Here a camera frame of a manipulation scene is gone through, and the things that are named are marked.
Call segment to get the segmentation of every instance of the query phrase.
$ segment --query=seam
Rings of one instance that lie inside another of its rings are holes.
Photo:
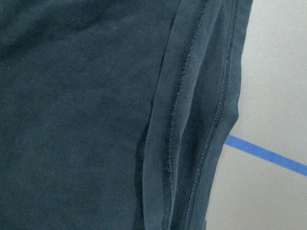
[[[190,228],[190,223],[191,223],[191,216],[194,208],[194,203],[195,203],[195,196],[197,192],[197,187],[200,181],[201,177],[201,171],[202,167],[204,165],[204,162],[207,157],[207,152],[210,147],[210,143],[212,141],[213,135],[215,133],[215,130],[221,120],[222,114],[224,112],[224,102],[225,102],[225,92],[227,88],[227,82],[228,82],[228,76],[229,76],[229,66],[230,66],[230,54],[231,54],[231,49],[232,49],[232,44],[233,44],[233,37],[234,37],[234,27],[236,23],[236,12],[237,12],[237,5],[238,5],[238,0],[233,0],[232,1],[232,15],[231,15],[231,20],[230,20],[230,26],[229,26],[229,32],[228,32],[228,41],[227,41],[227,49],[225,52],[225,59],[224,59],[224,72],[223,72],[223,77],[222,77],[222,83],[220,87],[220,93],[219,93],[219,99],[218,99],[218,106],[215,111],[215,116],[211,124],[211,128],[209,131],[209,134],[207,136],[201,158],[199,160],[196,173],[194,176],[194,182],[192,185],[191,193],[190,193],[190,198],[189,198],[189,204],[188,204],[188,209],[186,212],[186,221],[184,225],[184,230],[189,230]]]
[[[172,92],[172,101],[170,106],[170,112],[168,117],[168,125],[166,130],[166,156],[163,156],[163,188],[164,188],[164,203],[165,210],[163,215],[162,228],[163,230],[170,229],[170,216],[172,210],[172,158],[171,158],[171,144],[175,123],[175,116],[177,111],[177,103],[180,96],[181,88],[183,85],[184,77],[186,75],[186,69],[189,64],[190,54],[195,45],[195,39],[198,34],[198,28],[201,25],[201,18],[204,13],[207,0],[202,3],[200,10],[197,12],[195,18],[193,19],[192,29],[190,30],[188,41],[185,44],[184,51],[181,55],[180,66],[178,69],[177,81],[174,84]]]

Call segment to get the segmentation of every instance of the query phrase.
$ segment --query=floor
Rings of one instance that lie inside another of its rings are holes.
[[[254,0],[206,230],[307,229],[307,1]]]

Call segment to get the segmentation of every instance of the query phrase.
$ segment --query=stitching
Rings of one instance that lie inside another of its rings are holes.
[[[186,213],[186,222],[184,226],[184,230],[189,230],[190,228],[190,222],[191,222],[191,216],[193,212],[193,207],[195,203],[195,196],[196,196],[196,191],[197,187],[200,181],[200,176],[201,176],[201,171],[202,167],[204,165],[204,162],[207,157],[207,151],[209,149],[210,143],[212,141],[213,135],[215,133],[215,130],[221,120],[221,116],[224,112],[224,102],[225,102],[225,92],[227,88],[227,80],[229,76],[229,62],[230,62],[230,54],[231,54],[231,49],[232,49],[232,44],[233,44],[233,37],[234,37],[234,27],[236,23],[236,12],[237,12],[237,5],[238,5],[238,0],[233,0],[232,1],[232,15],[231,15],[231,21],[230,21],[230,29],[228,33],[228,41],[227,41],[227,49],[225,53],[225,64],[224,64],[224,73],[223,73],[223,78],[222,78],[222,84],[220,88],[220,94],[219,94],[219,99],[218,99],[218,106],[215,112],[215,117],[213,119],[211,129],[209,132],[209,135],[206,139],[205,146],[202,151],[201,158],[199,160],[196,173],[194,176],[194,183],[192,186],[192,190],[190,193],[190,199],[189,199],[189,205],[188,205],[188,210]]]
[[[204,4],[201,5],[201,10],[197,12],[197,16],[193,19],[193,27],[190,30],[190,34],[188,36],[188,41],[186,43],[184,52],[181,56],[181,64],[178,70],[179,77],[177,78],[176,83],[173,87],[172,93],[172,102],[170,107],[170,113],[168,118],[168,126],[166,131],[166,152],[167,155],[164,156],[163,159],[163,176],[165,180],[163,180],[163,188],[164,188],[164,203],[165,203],[165,210],[163,215],[163,223],[162,228],[163,230],[168,230],[170,228],[170,213],[172,209],[172,159],[171,159],[171,144],[172,144],[172,137],[173,137],[173,130],[174,130],[174,123],[175,123],[175,116],[177,110],[177,103],[180,96],[180,91],[183,85],[184,77],[186,74],[186,69],[189,64],[190,54],[193,50],[195,45],[195,39],[198,34],[198,28],[201,25],[201,18],[204,13],[204,8],[206,6],[207,1],[203,2]]]

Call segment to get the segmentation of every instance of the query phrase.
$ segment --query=blue tape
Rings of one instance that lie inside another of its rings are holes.
[[[235,136],[229,135],[225,144],[307,176],[307,165],[303,165],[290,158],[283,157],[277,153],[271,152]]]

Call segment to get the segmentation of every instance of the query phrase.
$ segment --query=cloth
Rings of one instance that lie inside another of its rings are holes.
[[[204,230],[251,5],[0,1],[0,229]]]

